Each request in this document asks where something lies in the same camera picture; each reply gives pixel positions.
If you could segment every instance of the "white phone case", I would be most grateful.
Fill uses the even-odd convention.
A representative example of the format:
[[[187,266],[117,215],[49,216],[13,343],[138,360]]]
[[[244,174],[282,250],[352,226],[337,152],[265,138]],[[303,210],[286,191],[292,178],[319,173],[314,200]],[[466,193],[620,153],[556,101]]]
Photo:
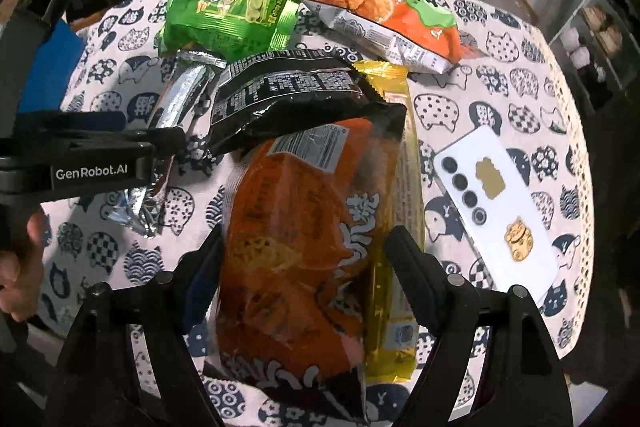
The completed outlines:
[[[453,173],[447,172],[443,166],[443,160],[448,157],[457,163],[457,170]],[[488,126],[480,126],[436,154],[433,164],[438,183],[459,211],[466,235],[494,280],[495,289],[505,292],[519,284],[531,293],[535,302],[539,302],[556,278],[558,261],[531,193],[494,131]],[[476,177],[478,166],[478,174],[484,180],[486,190]],[[465,190],[454,186],[456,174],[466,177],[468,186]],[[469,190],[478,197],[473,208],[463,202],[463,194]],[[479,224],[481,219],[473,217],[474,212],[476,217],[482,217],[482,213],[476,210],[478,207],[486,211],[486,222],[482,225]],[[519,219],[527,230],[523,231],[523,227],[516,223]],[[511,244],[506,238],[508,232],[511,232]],[[530,242],[530,248],[527,248],[529,232],[533,239],[532,248]],[[527,251],[528,255],[522,261],[516,261]]]

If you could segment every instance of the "cat print tablecloth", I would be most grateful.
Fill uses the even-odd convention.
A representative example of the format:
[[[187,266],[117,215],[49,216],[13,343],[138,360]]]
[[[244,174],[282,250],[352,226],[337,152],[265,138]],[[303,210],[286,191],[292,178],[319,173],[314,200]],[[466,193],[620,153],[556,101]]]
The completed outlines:
[[[458,19],[464,42],[477,45],[488,57],[463,60],[451,74],[412,74],[410,90],[420,140],[420,171],[424,197],[427,251],[448,273],[460,273],[474,285],[491,288],[491,275],[476,258],[455,207],[434,182],[433,157],[446,145],[480,125],[500,138],[540,210],[556,247],[558,279],[539,303],[558,353],[565,355],[576,341],[574,316],[580,275],[582,240],[577,182],[572,148],[556,103],[548,61],[532,38],[532,28],[513,15],[475,0],[431,0],[449,8]],[[86,32],[86,48],[74,71],[62,109],[119,110],[130,128],[144,128],[170,78],[171,59],[160,59],[154,36],[165,16],[166,0],[127,0],[110,9]],[[347,38],[327,29],[301,7],[290,41],[299,48],[320,48],[347,60],[374,58]],[[442,116],[438,102],[451,110]],[[84,196],[44,204],[49,228],[46,275],[40,297],[40,317],[64,335],[91,285],[107,280],[114,288],[147,282],[161,269],[174,269],[181,254],[200,246],[220,222],[226,160],[207,152],[207,115],[196,124],[170,178],[162,234],[144,239],[105,219],[114,194]],[[490,332],[479,328],[470,353],[468,373],[456,409],[469,407],[475,396]],[[207,325],[186,339],[202,370],[209,351]],[[157,393],[143,332],[132,329],[140,382]],[[417,364],[421,369],[434,338],[420,332]],[[370,418],[392,422],[415,378],[405,385],[379,384],[367,390]],[[308,426],[345,423],[268,399],[257,389],[202,377],[222,415],[234,425]]]

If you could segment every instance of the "phone camera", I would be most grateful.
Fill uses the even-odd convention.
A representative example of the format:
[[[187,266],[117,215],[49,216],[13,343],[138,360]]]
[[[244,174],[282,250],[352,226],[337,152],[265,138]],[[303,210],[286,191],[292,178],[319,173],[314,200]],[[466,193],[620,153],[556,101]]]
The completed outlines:
[[[456,162],[451,156],[447,156],[442,160],[442,168],[449,174],[453,174],[458,170],[458,162]]]
[[[478,227],[481,227],[486,223],[486,210],[480,206],[474,208],[474,211],[471,213],[471,219]]]
[[[474,206],[476,206],[476,204],[478,204],[478,196],[476,196],[476,193],[472,190],[468,190],[464,194],[462,194],[462,202],[468,208],[473,208]]]
[[[465,190],[469,185],[464,174],[456,174],[453,176],[453,186],[458,190]]]

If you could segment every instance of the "yellow snack package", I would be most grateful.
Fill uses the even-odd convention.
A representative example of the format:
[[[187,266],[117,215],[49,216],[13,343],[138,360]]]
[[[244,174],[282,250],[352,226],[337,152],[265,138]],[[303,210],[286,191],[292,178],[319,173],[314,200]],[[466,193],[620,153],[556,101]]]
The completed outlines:
[[[383,247],[389,230],[404,225],[424,249],[420,156],[406,81],[409,70],[374,60],[361,60],[353,66],[367,75],[371,86],[386,102],[401,103],[407,109],[391,197],[383,211],[382,233],[372,245],[374,257],[364,339],[367,382],[406,381],[415,369],[418,324]]]

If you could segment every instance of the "orange snack bag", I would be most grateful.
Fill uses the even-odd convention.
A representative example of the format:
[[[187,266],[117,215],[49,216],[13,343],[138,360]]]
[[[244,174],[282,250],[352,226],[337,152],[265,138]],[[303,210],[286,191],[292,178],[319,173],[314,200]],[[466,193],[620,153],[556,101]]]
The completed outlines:
[[[446,73],[470,55],[455,16],[426,0],[301,1],[329,28],[411,71]]]
[[[362,299],[404,114],[380,103],[367,118],[268,140],[232,174],[216,334],[233,378],[365,419]]]

